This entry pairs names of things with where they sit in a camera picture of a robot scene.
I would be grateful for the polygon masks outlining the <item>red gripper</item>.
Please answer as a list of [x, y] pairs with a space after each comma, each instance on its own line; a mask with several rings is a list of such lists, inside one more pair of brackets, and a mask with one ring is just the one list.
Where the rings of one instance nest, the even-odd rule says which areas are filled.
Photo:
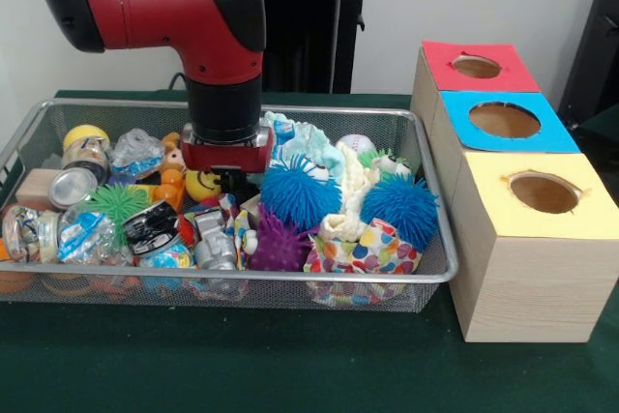
[[[241, 194], [258, 195], [260, 189], [248, 179], [248, 174], [267, 169], [272, 157], [272, 129], [261, 126], [250, 139], [223, 144], [199, 138], [192, 124], [187, 123], [181, 132], [181, 151], [189, 170], [244, 172], [239, 175]], [[233, 190], [233, 176], [229, 172], [214, 173], [213, 183], [222, 191]]]

